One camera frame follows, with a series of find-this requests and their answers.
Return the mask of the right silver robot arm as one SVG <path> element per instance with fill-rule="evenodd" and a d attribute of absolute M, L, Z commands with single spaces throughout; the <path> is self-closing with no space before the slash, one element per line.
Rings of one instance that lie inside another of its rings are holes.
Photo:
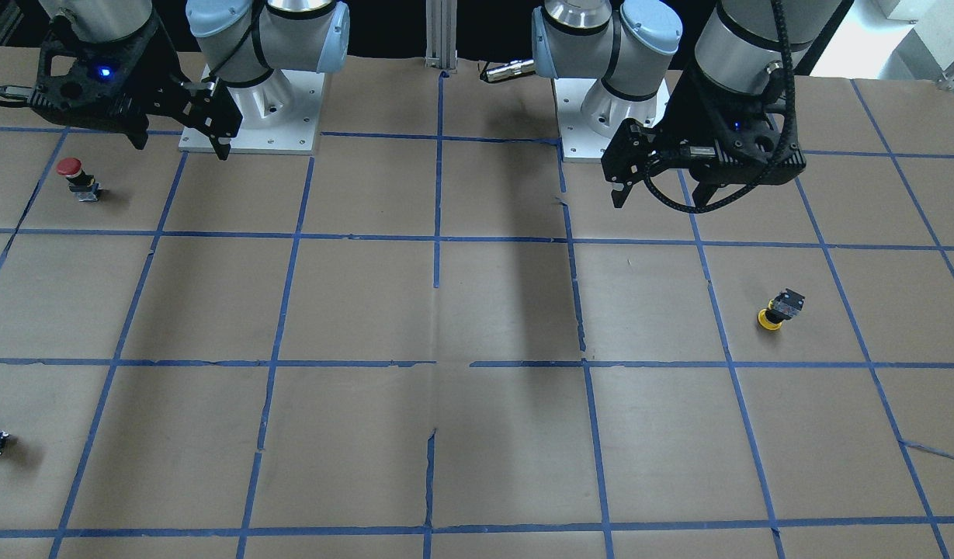
<path fill-rule="evenodd" d="M 348 53 L 341 1 L 189 1 L 206 57 L 190 78 L 151 1 L 44 1 L 50 29 L 20 102 L 48 123 L 121 134 L 135 148 L 153 116 L 182 125 L 181 148 L 312 155 L 325 75 Z"/>

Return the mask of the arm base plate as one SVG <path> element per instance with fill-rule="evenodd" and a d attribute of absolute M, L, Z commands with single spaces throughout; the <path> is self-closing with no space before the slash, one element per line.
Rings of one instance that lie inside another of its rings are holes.
<path fill-rule="evenodd" d="M 242 121 L 231 153 L 312 156 L 328 75 L 277 70 L 267 81 L 229 89 Z"/>
<path fill-rule="evenodd" d="M 666 82 L 641 102 L 616 98 L 598 79 L 559 78 L 553 87 L 563 159 L 578 163 L 599 163 L 626 118 L 645 127 L 660 123 L 671 98 Z"/>

